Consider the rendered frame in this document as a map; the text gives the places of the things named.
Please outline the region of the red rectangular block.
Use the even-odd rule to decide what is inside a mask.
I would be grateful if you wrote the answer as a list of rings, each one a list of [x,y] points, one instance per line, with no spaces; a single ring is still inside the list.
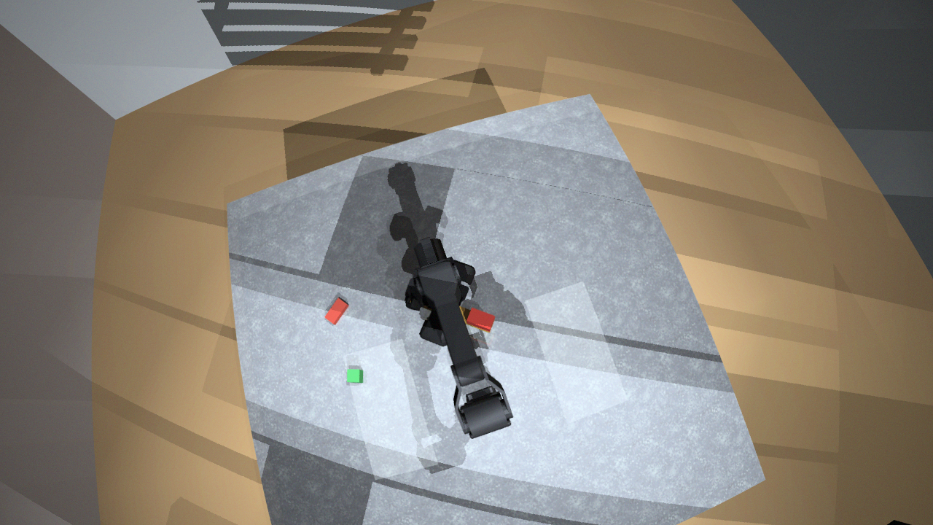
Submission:
[[[334,305],[331,306],[329,313],[327,313],[327,315],[324,315],[324,318],[328,319],[332,324],[337,324],[337,322],[339,322],[339,319],[341,318],[343,313],[346,312],[347,308],[348,308],[348,304],[346,302],[341,301],[341,299],[338,298],[337,301],[335,301]]]

